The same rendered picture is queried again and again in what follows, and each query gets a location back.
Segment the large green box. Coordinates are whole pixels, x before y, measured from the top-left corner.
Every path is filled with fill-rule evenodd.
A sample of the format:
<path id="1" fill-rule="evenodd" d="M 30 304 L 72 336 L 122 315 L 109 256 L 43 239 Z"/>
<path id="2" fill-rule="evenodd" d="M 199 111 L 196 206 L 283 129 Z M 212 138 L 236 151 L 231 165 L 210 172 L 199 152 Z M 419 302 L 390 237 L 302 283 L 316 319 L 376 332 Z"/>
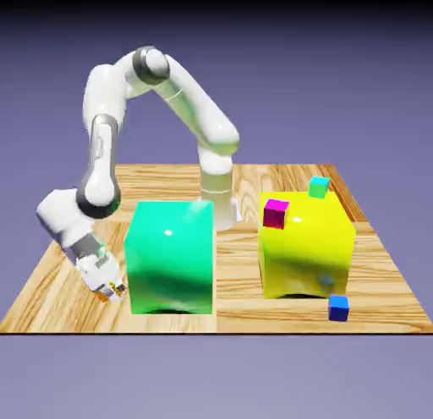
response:
<path id="1" fill-rule="evenodd" d="M 131 313 L 212 313 L 213 203 L 140 201 L 123 249 Z"/>

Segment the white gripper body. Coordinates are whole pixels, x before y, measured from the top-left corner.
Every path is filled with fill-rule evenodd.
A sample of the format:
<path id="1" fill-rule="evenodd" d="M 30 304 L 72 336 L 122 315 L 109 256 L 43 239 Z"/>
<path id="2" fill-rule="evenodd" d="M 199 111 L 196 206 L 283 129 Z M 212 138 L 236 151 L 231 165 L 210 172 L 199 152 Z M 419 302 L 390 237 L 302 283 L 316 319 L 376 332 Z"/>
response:
<path id="1" fill-rule="evenodd" d="M 102 257 L 95 254 L 76 260 L 76 269 L 81 273 L 90 291 L 103 296 L 122 296 L 124 285 L 117 260 L 106 253 Z"/>

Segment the small teal cube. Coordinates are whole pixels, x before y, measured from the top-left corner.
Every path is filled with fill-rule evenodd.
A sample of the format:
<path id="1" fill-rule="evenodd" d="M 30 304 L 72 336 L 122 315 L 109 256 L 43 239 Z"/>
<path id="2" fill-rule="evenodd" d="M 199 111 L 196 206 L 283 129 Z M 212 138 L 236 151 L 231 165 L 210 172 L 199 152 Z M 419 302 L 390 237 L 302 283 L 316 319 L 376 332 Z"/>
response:
<path id="1" fill-rule="evenodd" d="M 308 196 L 315 199 L 324 199 L 328 192 L 329 182 L 328 177 L 313 176 L 309 182 Z"/>

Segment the small blue cube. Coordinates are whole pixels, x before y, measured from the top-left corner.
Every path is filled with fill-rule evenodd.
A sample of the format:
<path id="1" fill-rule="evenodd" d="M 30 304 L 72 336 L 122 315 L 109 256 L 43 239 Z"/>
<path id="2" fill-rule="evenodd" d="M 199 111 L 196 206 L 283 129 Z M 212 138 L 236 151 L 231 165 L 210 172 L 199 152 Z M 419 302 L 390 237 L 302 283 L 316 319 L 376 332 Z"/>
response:
<path id="1" fill-rule="evenodd" d="M 346 322 L 350 306 L 346 296 L 330 295 L 328 297 L 328 319 L 331 321 Z"/>

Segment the small magenta cube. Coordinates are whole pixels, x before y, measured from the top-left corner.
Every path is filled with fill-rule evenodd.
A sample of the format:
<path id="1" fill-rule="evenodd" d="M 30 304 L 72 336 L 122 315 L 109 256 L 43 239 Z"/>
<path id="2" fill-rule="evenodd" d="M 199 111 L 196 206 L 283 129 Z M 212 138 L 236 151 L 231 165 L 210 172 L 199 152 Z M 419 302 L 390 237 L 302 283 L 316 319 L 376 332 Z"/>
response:
<path id="1" fill-rule="evenodd" d="M 264 227 L 283 230 L 289 202 L 280 199 L 268 199 L 263 210 Z"/>

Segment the large yellow box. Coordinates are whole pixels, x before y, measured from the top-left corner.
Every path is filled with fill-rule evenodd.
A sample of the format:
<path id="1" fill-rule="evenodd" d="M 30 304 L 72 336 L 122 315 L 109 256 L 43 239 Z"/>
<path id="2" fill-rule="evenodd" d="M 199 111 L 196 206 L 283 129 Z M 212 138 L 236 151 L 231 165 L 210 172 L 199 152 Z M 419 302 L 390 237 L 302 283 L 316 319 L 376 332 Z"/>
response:
<path id="1" fill-rule="evenodd" d="M 306 192 L 262 192 L 261 210 L 269 199 L 287 201 L 288 209 L 283 229 L 259 222 L 264 298 L 344 296 L 356 232 L 337 194 L 317 199 Z"/>

